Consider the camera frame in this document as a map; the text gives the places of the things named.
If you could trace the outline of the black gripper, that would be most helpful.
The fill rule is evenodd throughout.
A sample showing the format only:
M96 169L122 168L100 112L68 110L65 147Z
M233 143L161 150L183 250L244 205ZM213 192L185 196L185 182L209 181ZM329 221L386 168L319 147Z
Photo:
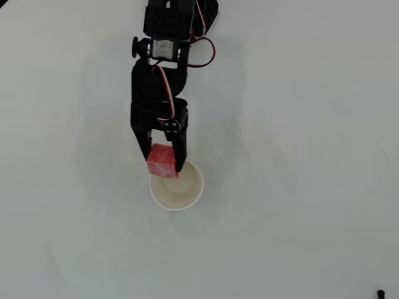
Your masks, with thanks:
M145 160L152 147L152 128L162 130L172 143L176 171L187 157L188 104L178 95L185 87L187 71L150 65L146 59L132 70L131 126Z

